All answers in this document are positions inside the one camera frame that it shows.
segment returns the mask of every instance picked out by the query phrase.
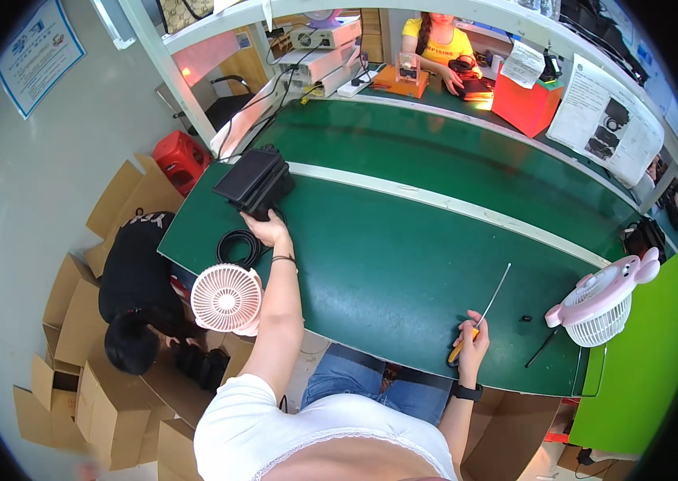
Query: floor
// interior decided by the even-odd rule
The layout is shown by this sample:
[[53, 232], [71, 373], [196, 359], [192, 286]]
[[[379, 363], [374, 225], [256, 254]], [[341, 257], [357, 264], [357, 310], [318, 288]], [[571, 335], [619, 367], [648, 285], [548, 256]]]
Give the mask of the floor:
[[[286, 398], [288, 412], [296, 413], [301, 404], [301, 395], [307, 386], [307, 380], [315, 371], [317, 363], [325, 354], [330, 341], [325, 337], [305, 332], [305, 340], [301, 344], [301, 351], [294, 366], [294, 373], [291, 375], [291, 383], [286, 389]], [[556, 418], [554, 426], [565, 424], [570, 413], [560, 412]], [[574, 472], [556, 466], [556, 461], [561, 456], [565, 445], [563, 443], [542, 443], [535, 457], [529, 463], [524, 473], [518, 478], [520, 481], [532, 480], [555, 480], [555, 481], [573, 481], [576, 479]], [[157, 481], [157, 462], [144, 464], [138, 467], [123, 469], [105, 473], [99, 478], [102, 481]]]

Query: white lace trim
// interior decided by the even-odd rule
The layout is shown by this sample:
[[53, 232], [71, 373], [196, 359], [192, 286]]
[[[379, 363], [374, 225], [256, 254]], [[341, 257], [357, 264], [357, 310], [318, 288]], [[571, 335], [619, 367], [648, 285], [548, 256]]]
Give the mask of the white lace trim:
[[418, 444], [412, 443], [409, 439], [403, 437], [392, 436], [386, 432], [377, 431], [376, 429], [368, 428], [333, 428], [325, 429], [325, 431], [314, 432], [305, 437], [302, 437], [297, 440], [295, 443], [296, 446], [288, 449], [285, 453], [276, 457], [272, 461], [268, 462], [261, 469], [257, 471], [254, 475], [252, 481], [261, 481], [262, 476], [267, 474], [270, 469], [274, 468], [277, 464], [283, 463], [296, 451], [310, 447], [314, 444], [322, 443], [330, 439], [337, 438], [373, 438], [380, 439], [381, 441], [388, 441], [392, 444], [397, 444], [400, 447], [414, 451], [419, 456], [423, 457], [430, 465], [438, 471], [438, 475], [441, 478], [449, 479], [449, 473], [446, 472], [444, 467], [440, 465], [438, 460], [433, 457], [430, 453], [420, 447]]

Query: orange box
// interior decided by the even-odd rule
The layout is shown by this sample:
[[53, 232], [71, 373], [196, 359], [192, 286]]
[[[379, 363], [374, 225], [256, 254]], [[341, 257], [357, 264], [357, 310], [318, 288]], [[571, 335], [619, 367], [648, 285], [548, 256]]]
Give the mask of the orange box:
[[500, 66], [491, 111], [533, 138], [553, 120], [564, 93], [564, 83], [558, 79], [550, 83], [537, 80], [534, 87], [524, 89], [501, 72]]
[[373, 87], [394, 94], [420, 99], [422, 92], [424, 92], [424, 87], [428, 84], [429, 75], [429, 73], [422, 71], [419, 85], [408, 81], [395, 82], [395, 65], [388, 65], [373, 78]]

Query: white top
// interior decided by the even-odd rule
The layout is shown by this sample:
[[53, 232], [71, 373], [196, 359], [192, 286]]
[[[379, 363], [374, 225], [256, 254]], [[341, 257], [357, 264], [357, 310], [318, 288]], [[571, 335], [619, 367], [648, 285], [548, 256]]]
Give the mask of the white top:
[[341, 437], [397, 444], [427, 460], [439, 476], [457, 478], [446, 439], [429, 422], [358, 394], [326, 396], [286, 414], [277, 409], [270, 385], [252, 374], [219, 388], [195, 431], [194, 450], [206, 481], [258, 480], [299, 449]]

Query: woman's right hand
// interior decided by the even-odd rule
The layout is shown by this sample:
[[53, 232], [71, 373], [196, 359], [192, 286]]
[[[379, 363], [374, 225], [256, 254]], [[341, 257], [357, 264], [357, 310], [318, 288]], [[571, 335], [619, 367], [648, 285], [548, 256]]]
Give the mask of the woman's right hand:
[[262, 244], [267, 245], [267, 247], [272, 247], [279, 240], [289, 238], [288, 228], [283, 221], [280, 220], [280, 217], [275, 214], [274, 210], [270, 209], [267, 211], [267, 214], [270, 217], [268, 222], [257, 221], [255, 218], [244, 212], [241, 212], [240, 216], [243, 217], [243, 220], [250, 231], [254, 233]]
[[454, 341], [457, 347], [462, 340], [462, 350], [459, 352], [459, 383], [469, 389], [475, 389], [478, 380], [478, 368], [488, 350], [488, 322], [486, 319], [480, 323], [478, 335], [473, 339], [473, 327], [480, 321], [480, 313], [468, 311], [470, 319], [459, 325], [459, 337]]
[[457, 94], [457, 91], [454, 88], [454, 85], [459, 85], [460, 89], [464, 88], [464, 84], [462, 83], [461, 79], [459, 78], [459, 75], [457, 75], [457, 72], [451, 70], [448, 67], [448, 65], [438, 64], [438, 74], [440, 75], [440, 77], [445, 82], [446, 89], [448, 89], [448, 91], [451, 92], [452, 95]]

